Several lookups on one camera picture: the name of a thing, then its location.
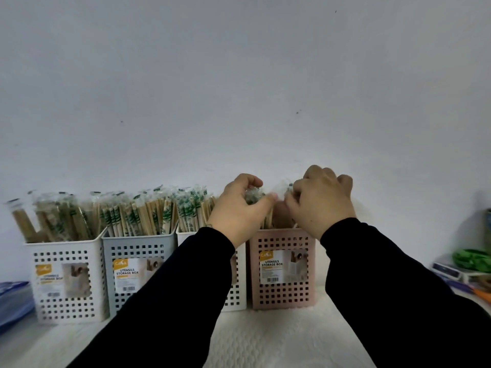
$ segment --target black sleeve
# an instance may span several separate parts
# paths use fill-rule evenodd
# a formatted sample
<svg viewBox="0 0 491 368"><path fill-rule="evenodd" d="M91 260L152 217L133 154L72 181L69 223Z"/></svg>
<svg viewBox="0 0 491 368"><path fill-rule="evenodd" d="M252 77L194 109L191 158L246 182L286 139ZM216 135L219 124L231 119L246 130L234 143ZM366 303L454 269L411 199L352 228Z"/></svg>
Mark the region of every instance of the black sleeve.
<svg viewBox="0 0 491 368"><path fill-rule="evenodd" d="M232 243L200 228L95 336L69 367L88 368L103 357L138 356L166 366L202 366L232 284Z"/></svg>
<svg viewBox="0 0 491 368"><path fill-rule="evenodd" d="M489 365L488 313L376 228L348 218L321 244L330 258L326 292L378 368Z"/></svg>

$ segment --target orange logo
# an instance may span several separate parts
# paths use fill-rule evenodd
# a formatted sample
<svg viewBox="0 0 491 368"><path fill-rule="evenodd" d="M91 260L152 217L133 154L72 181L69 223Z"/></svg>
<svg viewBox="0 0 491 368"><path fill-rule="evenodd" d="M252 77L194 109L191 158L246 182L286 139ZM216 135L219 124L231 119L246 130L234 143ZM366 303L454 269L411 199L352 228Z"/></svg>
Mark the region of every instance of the orange logo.
<svg viewBox="0 0 491 368"><path fill-rule="evenodd" d="M50 264L37 264L36 265L36 275L41 276L41 275L46 275L49 274L52 271L51 265Z"/></svg>
<svg viewBox="0 0 491 368"><path fill-rule="evenodd" d="M122 258L113 261L113 270L119 270L120 268L128 267L128 259Z"/></svg>
<svg viewBox="0 0 491 368"><path fill-rule="evenodd" d="M270 260L271 258L273 258L272 250L263 250L259 253L259 262Z"/></svg>

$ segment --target plastic basket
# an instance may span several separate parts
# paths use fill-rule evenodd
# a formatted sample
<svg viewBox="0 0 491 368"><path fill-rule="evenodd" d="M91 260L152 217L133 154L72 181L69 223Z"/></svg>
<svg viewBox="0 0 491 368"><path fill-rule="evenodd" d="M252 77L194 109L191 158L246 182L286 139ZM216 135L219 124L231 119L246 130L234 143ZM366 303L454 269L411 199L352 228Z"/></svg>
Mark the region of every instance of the plastic basket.
<svg viewBox="0 0 491 368"><path fill-rule="evenodd" d="M94 240L25 244L40 323L90 323L108 317L105 233Z"/></svg>
<svg viewBox="0 0 491 368"><path fill-rule="evenodd" d="M109 312L114 317L128 298L136 293L176 249L175 232L168 235L103 236L107 268ZM123 278L126 270L138 273Z"/></svg>
<svg viewBox="0 0 491 368"><path fill-rule="evenodd" d="M293 307L312 306L315 304L315 239L301 228L278 228L265 229L258 231L249 241L252 307L254 309L289 309ZM289 251L287 255L280 251ZM279 283L281 278L263 278L261 282L261 261L271 255L290 257L291 253L298 256L303 254L306 260L306 276L302 273L302 266L305 263L294 262L295 265L288 264L288 274L286 267L279 272L284 276L285 282ZM302 281L287 281L286 276L302 276Z"/></svg>
<svg viewBox="0 0 491 368"><path fill-rule="evenodd" d="M181 245L189 236L196 233L181 233L177 227L177 244ZM235 274L232 269L232 285L222 311L239 311L247 308L246 244L235 251Z"/></svg>

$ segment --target hand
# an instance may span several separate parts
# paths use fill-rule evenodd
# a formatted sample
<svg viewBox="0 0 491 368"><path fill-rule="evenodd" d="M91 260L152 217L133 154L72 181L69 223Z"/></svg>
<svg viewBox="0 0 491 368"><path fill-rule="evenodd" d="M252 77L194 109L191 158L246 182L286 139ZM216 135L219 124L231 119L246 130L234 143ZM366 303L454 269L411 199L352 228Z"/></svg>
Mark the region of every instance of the hand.
<svg viewBox="0 0 491 368"><path fill-rule="evenodd" d="M287 192L285 204L295 222L320 240L336 222L356 218L350 198L352 188L350 176L336 178L331 169L312 165L304 178L293 184L293 192Z"/></svg>
<svg viewBox="0 0 491 368"><path fill-rule="evenodd" d="M207 226L224 234L234 245L239 247L249 240L261 227L261 222L278 200L275 193L263 196L256 204L247 205L246 189L261 187L263 181L251 174L240 174L230 182L224 193L218 198Z"/></svg>

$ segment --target table surface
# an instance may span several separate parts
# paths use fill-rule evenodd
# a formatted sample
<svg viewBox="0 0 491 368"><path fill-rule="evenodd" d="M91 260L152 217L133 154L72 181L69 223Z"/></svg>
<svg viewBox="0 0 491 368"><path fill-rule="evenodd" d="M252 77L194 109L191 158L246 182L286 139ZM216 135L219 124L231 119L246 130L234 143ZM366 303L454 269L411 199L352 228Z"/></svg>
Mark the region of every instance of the table surface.
<svg viewBox="0 0 491 368"><path fill-rule="evenodd" d="M471 295L491 314L491 307ZM2 367L65 367L108 321L46 326L29 315L0 336ZM303 309L221 313L206 367L374 367L323 288Z"/></svg>

